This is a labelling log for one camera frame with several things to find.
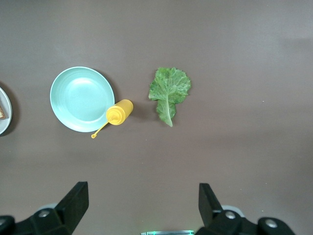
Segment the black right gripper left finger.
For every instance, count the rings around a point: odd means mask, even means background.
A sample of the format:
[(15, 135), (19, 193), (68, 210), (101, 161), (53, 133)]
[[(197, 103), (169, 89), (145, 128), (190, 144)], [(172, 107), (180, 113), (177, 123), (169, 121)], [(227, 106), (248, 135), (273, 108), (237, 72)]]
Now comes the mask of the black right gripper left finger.
[(78, 182), (54, 207), (45, 207), (16, 222), (11, 215), (0, 217), (2, 235), (71, 235), (89, 207), (87, 182)]

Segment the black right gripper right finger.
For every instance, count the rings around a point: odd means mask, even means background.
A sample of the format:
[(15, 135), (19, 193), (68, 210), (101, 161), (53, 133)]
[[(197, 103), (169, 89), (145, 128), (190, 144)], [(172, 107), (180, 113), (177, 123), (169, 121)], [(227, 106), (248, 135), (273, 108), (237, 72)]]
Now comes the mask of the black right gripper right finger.
[(204, 226), (197, 235), (292, 235), (293, 230), (282, 220), (261, 217), (256, 224), (234, 210), (223, 209), (211, 186), (199, 184), (199, 212)]

